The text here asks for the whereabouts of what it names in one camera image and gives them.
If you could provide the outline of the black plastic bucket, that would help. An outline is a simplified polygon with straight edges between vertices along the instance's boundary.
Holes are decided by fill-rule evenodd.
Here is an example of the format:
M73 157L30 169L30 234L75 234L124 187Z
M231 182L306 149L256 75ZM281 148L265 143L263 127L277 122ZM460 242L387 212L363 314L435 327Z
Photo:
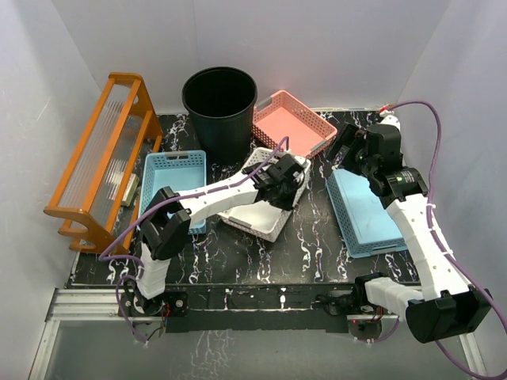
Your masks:
M184 84L181 99L202 150L213 162L232 165L250 151L257 85L229 66L201 70Z

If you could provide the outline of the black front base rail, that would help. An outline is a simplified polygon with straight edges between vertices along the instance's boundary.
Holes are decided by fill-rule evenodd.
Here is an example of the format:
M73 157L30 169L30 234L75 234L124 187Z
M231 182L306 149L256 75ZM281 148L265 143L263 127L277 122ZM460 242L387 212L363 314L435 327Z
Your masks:
M204 330L323 330L347 333L379 324L390 314L376 306L353 305L350 284L169 285L143 301L128 281L120 306L134 321L158 322L166 333Z

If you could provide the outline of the aluminium frame profile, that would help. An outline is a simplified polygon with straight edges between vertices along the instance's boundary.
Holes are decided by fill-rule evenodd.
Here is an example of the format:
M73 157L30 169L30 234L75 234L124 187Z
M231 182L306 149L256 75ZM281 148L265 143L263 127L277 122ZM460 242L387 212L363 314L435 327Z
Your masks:
M119 321L113 289L56 289L29 379L45 379L59 328L64 321Z

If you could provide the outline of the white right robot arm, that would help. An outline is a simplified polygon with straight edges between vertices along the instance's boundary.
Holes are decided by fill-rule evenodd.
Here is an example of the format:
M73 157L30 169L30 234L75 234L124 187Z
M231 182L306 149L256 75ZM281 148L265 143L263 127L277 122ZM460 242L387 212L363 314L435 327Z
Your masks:
M429 189L415 168L403 163L400 130L389 124L367 128L346 125L329 152L343 169L367 178L401 232L415 264L421 288L396 283L383 273L359 276L346 300L363 314L375 309L398 315L414 338L425 344L474 332L491 306L480 291L446 258L436 243L438 225L431 221Z

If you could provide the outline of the white perforated plastic basket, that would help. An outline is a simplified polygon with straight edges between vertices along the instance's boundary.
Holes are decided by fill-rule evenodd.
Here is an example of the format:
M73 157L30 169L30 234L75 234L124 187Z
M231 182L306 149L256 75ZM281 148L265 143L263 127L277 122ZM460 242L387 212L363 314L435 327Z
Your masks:
M264 147L254 149L253 153L246 159L242 169L262 163L271 152L272 150ZM309 159L301 156L295 156L295 159L303 166L305 177L295 194L292 205L293 209L298 204L309 182L311 169L311 161ZM291 214L292 211L285 211L272 206L266 201L261 201L250 205L233 207L217 215L229 226L233 226L263 240L275 242Z

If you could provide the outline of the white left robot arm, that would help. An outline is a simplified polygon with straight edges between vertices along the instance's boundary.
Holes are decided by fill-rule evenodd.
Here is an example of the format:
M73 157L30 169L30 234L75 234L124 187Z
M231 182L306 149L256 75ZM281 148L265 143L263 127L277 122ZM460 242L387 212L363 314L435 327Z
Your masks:
M163 307L166 274L170 261L189 243L189 230L210 216L234 207L265 202L291 211L296 194L306 180L310 163L290 153L255 163L214 184L173 192L166 186L157 191L140 223L143 271L134 290L134 302L147 316Z

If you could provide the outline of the small metallic block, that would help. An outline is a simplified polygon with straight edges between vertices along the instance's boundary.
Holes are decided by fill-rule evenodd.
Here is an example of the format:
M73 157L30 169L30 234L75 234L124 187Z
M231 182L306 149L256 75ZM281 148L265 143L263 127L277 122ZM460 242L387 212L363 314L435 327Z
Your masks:
M136 174L132 173L131 176L129 177L127 187L124 191L124 195L120 203L121 206L129 207L132 204L138 185L139 185L139 177Z

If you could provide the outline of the pink perforated plastic basket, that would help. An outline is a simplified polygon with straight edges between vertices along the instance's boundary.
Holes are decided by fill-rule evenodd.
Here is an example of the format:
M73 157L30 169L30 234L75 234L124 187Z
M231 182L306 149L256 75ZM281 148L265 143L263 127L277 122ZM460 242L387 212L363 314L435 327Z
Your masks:
M268 148L288 137L290 151L312 159L335 139L337 128L285 90L254 107L253 134Z

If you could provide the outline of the small blue perforated basket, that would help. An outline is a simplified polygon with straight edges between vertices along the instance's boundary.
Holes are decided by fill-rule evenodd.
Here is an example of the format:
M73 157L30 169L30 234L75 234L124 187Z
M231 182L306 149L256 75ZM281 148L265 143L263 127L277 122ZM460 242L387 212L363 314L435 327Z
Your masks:
M203 150L148 154L143 170L138 216L145 212L161 188L169 186L174 192L180 192L206 184L207 159Z

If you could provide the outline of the large blue perforated basket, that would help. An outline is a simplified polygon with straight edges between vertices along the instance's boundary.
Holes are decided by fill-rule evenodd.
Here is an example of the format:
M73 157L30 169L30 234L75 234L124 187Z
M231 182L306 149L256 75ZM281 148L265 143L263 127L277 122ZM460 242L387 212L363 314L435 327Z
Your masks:
M368 181L344 169L326 180L334 213L352 258L372 257L406 250L403 237Z

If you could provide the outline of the orange wooden rack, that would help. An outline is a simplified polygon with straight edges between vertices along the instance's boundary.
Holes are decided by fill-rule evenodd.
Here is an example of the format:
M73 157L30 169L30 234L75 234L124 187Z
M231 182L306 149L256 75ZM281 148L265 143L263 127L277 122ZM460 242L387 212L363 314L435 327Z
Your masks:
M112 72L44 213L62 219L70 250L100 254L145 143L156 153L163 133L140 74Z

